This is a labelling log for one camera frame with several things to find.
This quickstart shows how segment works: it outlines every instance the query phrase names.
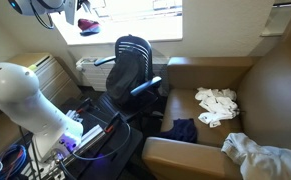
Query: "white cloth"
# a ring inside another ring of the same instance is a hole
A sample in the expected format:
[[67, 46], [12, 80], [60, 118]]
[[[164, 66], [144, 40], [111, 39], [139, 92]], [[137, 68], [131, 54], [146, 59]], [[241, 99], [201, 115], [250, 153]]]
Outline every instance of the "white cloth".
[[290, 149], [259, 146], [244, 133], [230, 133], [221, 151], [240, 165], [245, 180], [291, 179]]
[[204, 112], [198, 119], [211, 128], [220, 126], [220, 120], [232, 119], [237, 114], [236, 93], [230, 89], [219, 91], [218, 89], [198, 88], [195, 99], [201, 101], [200, 106], [209, 112]]

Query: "window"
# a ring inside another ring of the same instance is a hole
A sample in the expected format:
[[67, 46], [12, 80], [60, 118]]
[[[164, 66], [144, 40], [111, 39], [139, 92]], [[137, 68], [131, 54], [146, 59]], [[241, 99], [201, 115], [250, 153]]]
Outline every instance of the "window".
[[276, 0], [261, 36], [281, 36], [291, 19], [291, 0]]
[[[182, 0], [90, 0], [76, 12], [74, 26], [64, 13], [51, 14], [68, 45], [111, 43], [128, 34], [151, 41], [180, 40], [182, 15]], [[81, 36], [80, 18], [98, 21], [101, 32]]]

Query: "couch armrest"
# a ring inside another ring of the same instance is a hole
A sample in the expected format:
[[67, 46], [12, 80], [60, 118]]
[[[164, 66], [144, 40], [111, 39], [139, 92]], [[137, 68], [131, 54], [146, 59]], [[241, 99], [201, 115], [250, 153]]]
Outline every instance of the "couch armrest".
[[220, 148], [149, 137], [142, 158], [158, 179], [242, 179]]
[[172, 57], [167, 65], [171, 88], [237, 90], [259, 57]]

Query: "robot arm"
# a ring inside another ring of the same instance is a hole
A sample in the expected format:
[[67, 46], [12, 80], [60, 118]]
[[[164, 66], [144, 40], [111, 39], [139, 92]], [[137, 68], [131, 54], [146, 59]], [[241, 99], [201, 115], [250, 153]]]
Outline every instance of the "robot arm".
[[81, 143], [82, 124], [56, 108], [39, 90], [35, 73], [25, 67], [0, 63], [0, 110], [33, 135], [38, 161], [46, 162], [57, 150], [64, 157]]
[[8, 0], [10, 5], [25, 16], [38, 16], [65, 11], [66, 21], [74, 25], [78, 0]]

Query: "brown leather couch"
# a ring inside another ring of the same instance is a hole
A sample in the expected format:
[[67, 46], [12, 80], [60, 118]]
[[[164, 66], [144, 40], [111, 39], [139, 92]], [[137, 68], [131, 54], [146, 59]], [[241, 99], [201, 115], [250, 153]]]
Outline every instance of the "brown leather couch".
[[[241, 179], [239, 166], [221, 152], [231, 132], [244, 132], [259, 145], [291, 149], [291, 43], [264, 57], [174, 57], [168, 64], [170, 93], [161, 131], [173, 120], [194, 118], [197, 144], [149, 137], [143, 160], [157, 179]], [[237, 92], [239, 117], [209, 128], [198, 120], [205, 112], [196, 88]]]

